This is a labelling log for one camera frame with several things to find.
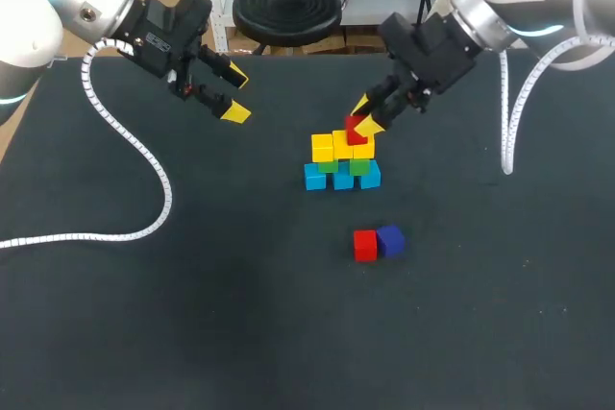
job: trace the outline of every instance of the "blue block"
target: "blue block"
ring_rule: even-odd
[[[375,160],[369,162],[369,173],[360,177],[361,189],[371,189],[381,185],[381,169]]]
[[[350,174],[350,162],[339,162],[339,170],[333,173],[333,189],[342,191],[355,187],[355,177]]]
[[[391,257],[404,251],[406,239],[397,226],[385,226],[376,231],[378,250],[383,256]]]
[[[318,171],[317,163],[307,163],[304,172],[306,173],[306,190],[320,191],[327,189],[327,174]]]

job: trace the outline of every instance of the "black table surface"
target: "black table surface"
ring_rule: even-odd
[[[518,88],[535,60],[511,61]],[[138,242],[0,253],[0,409],[615,407],[615,62],[547,73],[505,177],[498,61],[482,57],[378,138],[382,187],[352,192],[306,192],[310,135],[342,128],[388,60],[239,62],[242,127],[125,60],[94,63],[174,207]],[[43,78],[0,165],[2,238],[160,212],[79,65]],[[406,233],[404,257],[355,264],[352,231],[382,224]]]

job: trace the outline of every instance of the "black stool seat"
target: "black stool seat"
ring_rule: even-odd
[[[274,47],[301,47],[328,37],[342,20],[340,0],[234,0],[235,27]]]

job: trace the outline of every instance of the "green block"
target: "green block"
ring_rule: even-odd
[[[350,174],[353,177],[369,175],[369,158],[354,158],[350,161]]]
[[[339,170],[339,162],[322,162],[318,164],[318,173],[337,173]]]

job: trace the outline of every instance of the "stacked blocks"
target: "stacked blocks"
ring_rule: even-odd
[[[333,162],[333,136],[313,134],[311,136],[311,161],[314,163]]]
[[[375,160],[370,160],[369,173],[360,177],[361,189],[372,189],[381,185],[381,169]]]
[[[378,230],[357,230],[354,240],[357,263],[374,262],[378,253],[387,258],[399,255],[406,246],[406,239],[396,226],[385,226]]]
[[[350,161],[350,174],[353,177],[369,175],[370,160],[354,158]]]
[[[385,226],[378,229],[376,237],[383,256],[390,258],[404,251],[406,239],[397,226]]]
[[[349,162],[339,162],[339,170],[333,173],[333,189],[343,191],[355,187],[355,177],[351,175]]]
[[[318,171],[320,173],[337,173],[339,170],[339,162],[334,160],[333,162],[323,162],[318,164]]]
[[[374,160],[376,140],[374,136],[363,137],[355,132],[355,126],[362,119],[360,116],[347,117],[346,130],[312,135],[313,163],[305,167],[308,191],[326,189],[328,174],[333,174],[336,191],[353,189],[355,177],[359,177],[361,189],[381,185],[381,170]]]
[[[378,258],[378,242],[374,230],[355,231],[355,261],[371,263]]]
[[[346,132],[333,132],[333,157],[337,160],[348,160],[355,156],[355,150],[346,141]]]
[[[346,117],[346,136],[349,146],[360,146],[367,142],[365,136],[361,136],[355,131],[355,127],[364,119],[361,115],[351,115]]]
[[[327,174],[318,171],[318,165],[308,163],[304,167],[306,173],[306,190],[319,191],[327,189]]]

